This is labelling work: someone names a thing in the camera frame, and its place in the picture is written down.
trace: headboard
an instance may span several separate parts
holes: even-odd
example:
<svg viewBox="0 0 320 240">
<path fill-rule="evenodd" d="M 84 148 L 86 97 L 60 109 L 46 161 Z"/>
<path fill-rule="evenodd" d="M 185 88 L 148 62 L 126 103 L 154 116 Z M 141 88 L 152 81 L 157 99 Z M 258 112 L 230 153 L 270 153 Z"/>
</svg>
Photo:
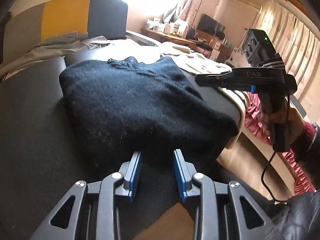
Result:
<svg viewBox="0 0 320 240">
<path fill-rule="evenodd" d="M 6 25 L 3 64 L 47 38 L 77 31 L 108 40 L 126 35 L 128 5 L 122 0 L 52 0 L 21 12 Z"/>
</svg>

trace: metal bolt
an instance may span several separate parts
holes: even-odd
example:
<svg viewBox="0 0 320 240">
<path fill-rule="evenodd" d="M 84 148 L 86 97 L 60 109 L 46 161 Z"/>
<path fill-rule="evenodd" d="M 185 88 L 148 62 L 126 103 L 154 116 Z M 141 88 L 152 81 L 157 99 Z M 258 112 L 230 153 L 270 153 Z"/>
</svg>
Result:
<svg viewBox="0 0 320 240">
<path fill-rule="evenodd" d="M 240 183 L 233 180 L 233 181 L 230 182 L 230 186 L 231 186 L 231 187 L 239 187 L 239 186 L 240 186 Z"/>
<path fill-rule="evenodd" d="M 76 187 L 83 187 L 85 185 L 85 181 L 84 180 L 78 180 L 76 182 Z"/>
<path fill-rule="evenodd" d="M 119 179 L 122 177 L 122 174 L 120 172 L 115 172 L 115 173 L 112 173 L 112 177 L 114 179 Z"/>
<path fill-rule="evenodd" d="M 204 175 L 200 172 L 193 174 L 193 176 L 195 177 L 195 179 L 203 179 L 203 177 L 204 177 Z"/>
</svg>

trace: pink ruffled fabric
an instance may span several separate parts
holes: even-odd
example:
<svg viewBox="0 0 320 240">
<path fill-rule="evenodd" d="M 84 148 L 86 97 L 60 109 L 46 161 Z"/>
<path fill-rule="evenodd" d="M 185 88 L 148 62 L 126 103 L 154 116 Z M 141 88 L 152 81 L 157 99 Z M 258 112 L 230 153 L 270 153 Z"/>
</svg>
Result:
<svg viewBox="0 0 320 240">
<path fill-rule="evenodd" d="M 249 131 L 261 141 L 266 144 L 271 145 L 270 138 L 265 136 L 262 132 L 262 123 L 259 122 L 259 117 L 261 113 L 260 109 L 260 99 L 257 94 L 252 94 L 248 92 L 250 99 L 250 106 L 246 109 L 244 125 Z M 315 187 L 312 185 L 309 177 L 305 174 L 302 168 L 295 162 L 294 153 L 292 150 L 290 152 L 282 153 L 282 156 L 287 160 L 290 166 L 294 169 L 297 174 L 297 178 L 294 183 L 294 193 L 295 195 L 300 195 L 308 191 L 315 191 Z"/>
</svg>

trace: person's arm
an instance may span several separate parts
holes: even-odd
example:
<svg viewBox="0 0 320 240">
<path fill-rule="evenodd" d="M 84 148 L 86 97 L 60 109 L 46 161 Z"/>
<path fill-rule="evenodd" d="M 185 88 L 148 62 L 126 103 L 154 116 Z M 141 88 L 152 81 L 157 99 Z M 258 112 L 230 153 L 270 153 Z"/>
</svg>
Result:
<svg viewBox="0 0 320 240">
<path fill-rule="evenodd" d="M 303 122 L 302 134 L 291 144 L 295 160 L 308 174 L 316 189 L 320 189 L 320 128 Z"/>
<path fill-rule="evenodd" d="M 270 116 L 261 113 L 263 133 L 270 136 L 270 122 L 284 122 L 287 116 L 285 103 L 282 109 Z M 320 189 L 320 127 L 302 120 L 295 108 L 289 109 L 288 126 L 290 132 L 291 150 L 295 160 L 311 179 L 316 189 Z"/>
</svg>

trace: red sleeve cuff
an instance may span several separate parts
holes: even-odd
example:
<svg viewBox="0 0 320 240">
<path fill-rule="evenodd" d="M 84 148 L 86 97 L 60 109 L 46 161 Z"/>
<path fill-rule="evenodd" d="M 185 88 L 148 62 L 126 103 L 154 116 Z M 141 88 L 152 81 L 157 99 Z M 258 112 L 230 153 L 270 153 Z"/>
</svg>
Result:
<svg viewBox="0 0 320 240">
<path fill-rule="evenodd" d="M 291 150 L 295 154 L 296 159 L 300 159 L 299 156 L 301 156 L 301 154 L 306 155 L 315 136 L 315 132 L 311 123 L 303 121 L 302 134 L 291 144 Z"/>
</svg>

